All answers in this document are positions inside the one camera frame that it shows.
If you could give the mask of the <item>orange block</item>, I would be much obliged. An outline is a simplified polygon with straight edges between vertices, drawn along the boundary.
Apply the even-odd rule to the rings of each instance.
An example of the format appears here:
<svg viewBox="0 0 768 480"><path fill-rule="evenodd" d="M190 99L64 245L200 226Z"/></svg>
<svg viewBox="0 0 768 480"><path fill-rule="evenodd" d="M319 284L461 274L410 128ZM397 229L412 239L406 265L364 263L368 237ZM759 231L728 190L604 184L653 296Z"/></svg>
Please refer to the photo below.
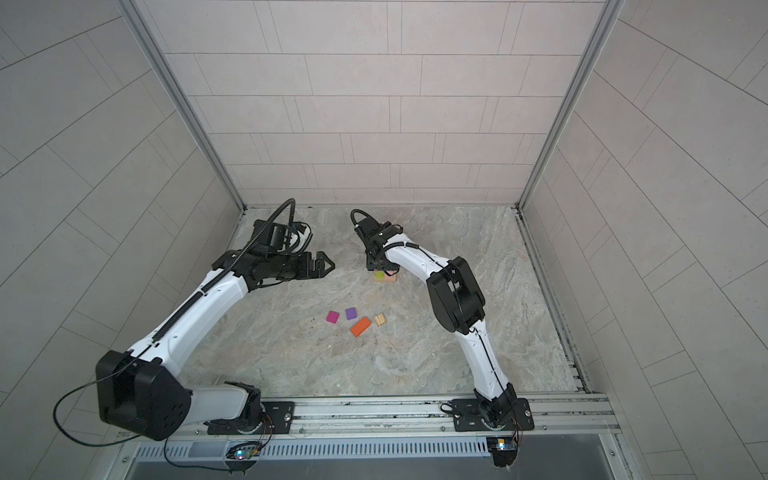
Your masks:
<svg viewBox="0 0 768 480"><path fill-rule="evenodd" d="M371 325L372 321L368 317L363 317L350 328L350 332L354 337L359 337Z"/></svg>

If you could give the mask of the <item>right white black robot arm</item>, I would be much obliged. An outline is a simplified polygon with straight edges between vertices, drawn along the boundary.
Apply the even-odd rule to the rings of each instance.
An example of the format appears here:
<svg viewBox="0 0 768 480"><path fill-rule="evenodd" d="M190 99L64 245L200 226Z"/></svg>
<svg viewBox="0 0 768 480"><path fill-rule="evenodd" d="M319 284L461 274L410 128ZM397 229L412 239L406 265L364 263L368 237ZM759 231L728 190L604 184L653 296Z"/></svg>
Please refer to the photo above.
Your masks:
<svg viewBox="0 0 768 480"><path fill-rule="evenodd" d="M375 234L364 245L372 269L405 269L425 283L435 318L456 336L469 364L483 421L491 428L515 426L518 397L492 348L486 300L467 261L436 255L405 234Z"/></svg>

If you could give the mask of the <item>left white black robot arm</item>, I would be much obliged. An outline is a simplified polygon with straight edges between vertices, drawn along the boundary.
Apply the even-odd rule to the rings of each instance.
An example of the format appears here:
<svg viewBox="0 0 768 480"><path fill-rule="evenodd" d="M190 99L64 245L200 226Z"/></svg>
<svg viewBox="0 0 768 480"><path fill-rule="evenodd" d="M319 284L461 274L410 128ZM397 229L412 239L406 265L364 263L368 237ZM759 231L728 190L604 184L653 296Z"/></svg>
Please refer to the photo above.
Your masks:
<svg viewBox="0 0 768 480"><path fill-rule="evenodd" d="M98 412L113 426L153 440L204 423L211 434L249 434L265 422L261 393L242 382L184 386L178 376L197 345L248 293L328 275L334 262L319 251L299 255L229 250L203 283L163 323L127 351L108 351L96 365Z"/></svg>

